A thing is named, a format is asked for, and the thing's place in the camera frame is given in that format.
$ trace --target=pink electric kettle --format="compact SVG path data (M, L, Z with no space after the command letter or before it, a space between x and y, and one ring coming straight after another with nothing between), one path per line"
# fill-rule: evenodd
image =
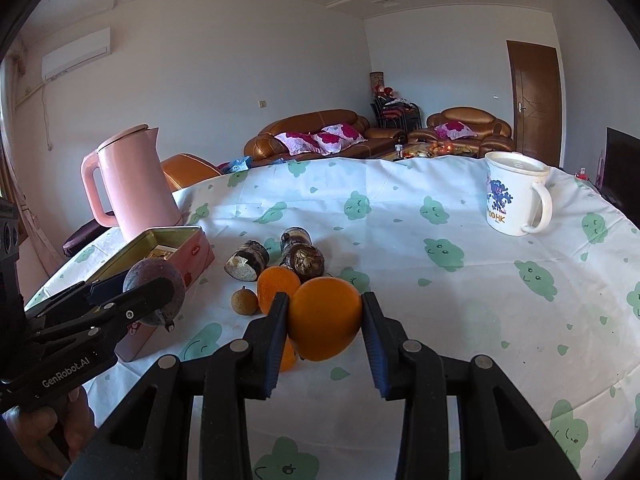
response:
M127 242L150 227L182 222L160 166L157 139L157 128L140 124L105 140L82 161L82 182L95 219L105 227L120 226ZM115 216L107 215L100 203L94 180L97 168Z

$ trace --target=mug handle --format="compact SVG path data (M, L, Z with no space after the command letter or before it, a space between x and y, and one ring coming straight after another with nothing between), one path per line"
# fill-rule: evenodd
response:
M538 193L540 195L540 200L542 200L542 218L540 219L540 223L537 227L526 224L522 226L522 230L529 234L536 234L549 227L549 222L551 222L551 213L553 211L553 203L551 202L549 190L544 184L534 182L531 184L531 189Z
M98 221L98 224L104 227L116 227L118 220L115 216L109 216L104 212L100 197L98 196L98 188L95 186L94 171L99 168L100 163L96 152L90 153L82 160L81 173L84 190L89 199L91 212L94 214L94 218Z

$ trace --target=television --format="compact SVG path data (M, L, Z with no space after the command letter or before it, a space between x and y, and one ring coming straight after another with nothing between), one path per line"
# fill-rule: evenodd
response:
M600 193L640 226L640 139L607 128L607 151Z

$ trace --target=white mug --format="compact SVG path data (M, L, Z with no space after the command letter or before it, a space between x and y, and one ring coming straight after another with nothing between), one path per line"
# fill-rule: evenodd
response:
M511 236L539 233L549 226L553 205L545 187L551 169L530 156L516 152L489 152L487 162L486 221ZM542 217L532 222L540 203Z

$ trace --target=kettle lid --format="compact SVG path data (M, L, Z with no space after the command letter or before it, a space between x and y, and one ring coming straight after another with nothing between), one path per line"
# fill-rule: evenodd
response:
M116 140L120 140L122 137L126 137L130 134L135 134L135 133L141 132L142 130L148 130L148 129L149 129L148 124L139 124L138 126L134 126L132 128L129 128L128 130L124 130L122 133L114 135L113 137L110 137L109 139L105 140L100 146L98 146L98 149L95 151L99 152L101 149L106 148L110 144L113 144Z

